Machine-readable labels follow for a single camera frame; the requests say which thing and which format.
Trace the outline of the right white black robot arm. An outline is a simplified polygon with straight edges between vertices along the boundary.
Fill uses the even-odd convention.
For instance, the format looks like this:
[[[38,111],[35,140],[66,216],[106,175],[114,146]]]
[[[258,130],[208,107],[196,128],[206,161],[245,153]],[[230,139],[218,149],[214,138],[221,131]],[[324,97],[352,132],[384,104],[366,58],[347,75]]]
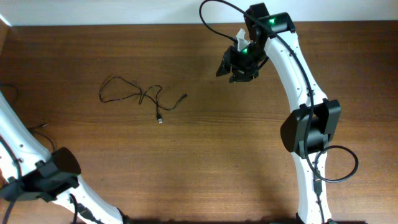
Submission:
[[[250,82],[271,61],[289,102],[290,114],[280,128],[282,143],[297,173],[299,223],[333,223],[327,202],[325,166],[341,106],[318,86],[302,54],[295,25],[286,13],[270,14],[263,3],[243,13],[247,26],[232,38],[217,76],[231,83]]]

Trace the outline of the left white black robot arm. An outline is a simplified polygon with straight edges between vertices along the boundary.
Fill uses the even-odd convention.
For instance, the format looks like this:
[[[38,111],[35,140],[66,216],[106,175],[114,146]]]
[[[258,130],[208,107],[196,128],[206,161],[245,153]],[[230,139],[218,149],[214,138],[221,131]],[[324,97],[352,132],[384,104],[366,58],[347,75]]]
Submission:
[[[74,214],[85,223],[128,223],[120,209],[105,202],[84,180],[72,152],[62,147],[50,152],[41,145],[1,98],[1,174],[6,183],[1,198],[42,199]]]

